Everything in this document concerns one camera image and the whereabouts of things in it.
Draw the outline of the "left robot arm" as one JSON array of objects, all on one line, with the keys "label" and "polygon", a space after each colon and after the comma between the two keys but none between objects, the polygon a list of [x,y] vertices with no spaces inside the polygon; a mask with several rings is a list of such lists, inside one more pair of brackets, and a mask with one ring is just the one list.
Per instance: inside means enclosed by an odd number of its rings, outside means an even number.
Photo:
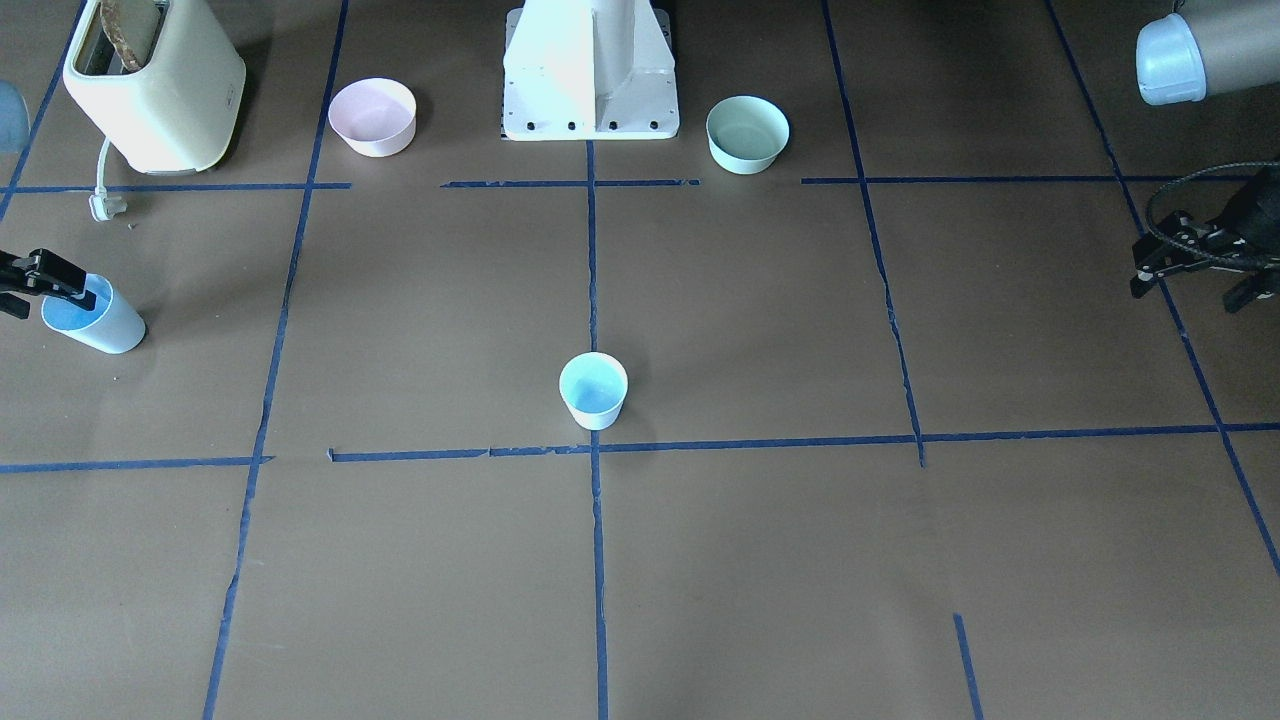
[{"label": "left robot arm", "polygon": [[[1178,1],[1135,41],[1135,79],[1144,102],[1162,106],[1276,85],[1279,77],[1276,1]],[[1228,170],[1254,174],[1213,218],[1201,222],[1175,210],[1156,218],[1164,199],[1181,187]],[[1231,161],[1169,181],[1143,208],[1146,232],[1134,242],[1133,299],[1161,279],[1204,270],[1240,279],[1222,296],[1226,313],[1239,313],[1279,287],[1277,159]]]}]

